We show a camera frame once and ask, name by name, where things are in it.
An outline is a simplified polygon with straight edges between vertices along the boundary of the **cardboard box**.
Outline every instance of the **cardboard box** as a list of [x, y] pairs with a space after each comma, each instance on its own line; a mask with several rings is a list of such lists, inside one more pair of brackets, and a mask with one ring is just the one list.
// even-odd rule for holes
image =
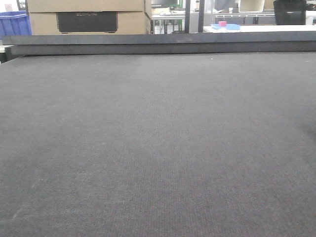
[[[63, 35], [57, 13], [30, 13], [33, 35]], [[150, 19], [144, 12], [118, 12], [118, 29], [107, 32], [69, 32], [68, 35], [145, 35], [150, 33]]]
[[265, 9], [274, 9], [273, 2], [275, 0], [265, 0]]
[[262, 12], [265, 0], [239, 0], [239, 12]]
[[151, 17], [151, 0], [28, 0], [28, 12], [142, 11]]

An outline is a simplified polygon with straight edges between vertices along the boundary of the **metal pole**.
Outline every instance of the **metal pole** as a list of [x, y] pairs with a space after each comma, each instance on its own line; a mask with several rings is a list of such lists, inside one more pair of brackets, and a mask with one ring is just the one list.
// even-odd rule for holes
[[215, 3], [216, 3], [216, 0], [211, 0], [211, 24], [215, 24], [215, 19], [214, 19]]
[[186, 0], [186, 18], [184, 25], [184, 32], [186, 34], [190, 33], [190, 10], [191, 10], [191, 0]]
[[21, 10], [21, 5], [20, 5], [20, 1], [16, 0], [16, 4], [18, 5], [19, 11]]
[[26, 10], [26, 13], [29, 15], [28, 0], [25, 0], [25, 10]]
[[199, 33], [203, 33], [204, 12], [205, 12], [205, 0], [199, 0], [199, 11], [198, 11], [198, 32]]

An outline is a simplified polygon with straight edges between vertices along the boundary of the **blue plastic crate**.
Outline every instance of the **blue plastic crate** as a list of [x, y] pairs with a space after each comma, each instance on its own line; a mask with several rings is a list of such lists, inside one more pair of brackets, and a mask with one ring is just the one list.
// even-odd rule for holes
[[31, 34], [31, 22], [26, 11], [0, 12], [0, 40], [3, 36], [27, 36]]

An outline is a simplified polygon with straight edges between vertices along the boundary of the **gray felt surface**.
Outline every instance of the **gray felt surface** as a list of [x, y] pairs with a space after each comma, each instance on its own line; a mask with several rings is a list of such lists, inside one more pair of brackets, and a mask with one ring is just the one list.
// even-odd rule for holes
[[0, 65], [1, 237], [315, 237], [316, 53]]

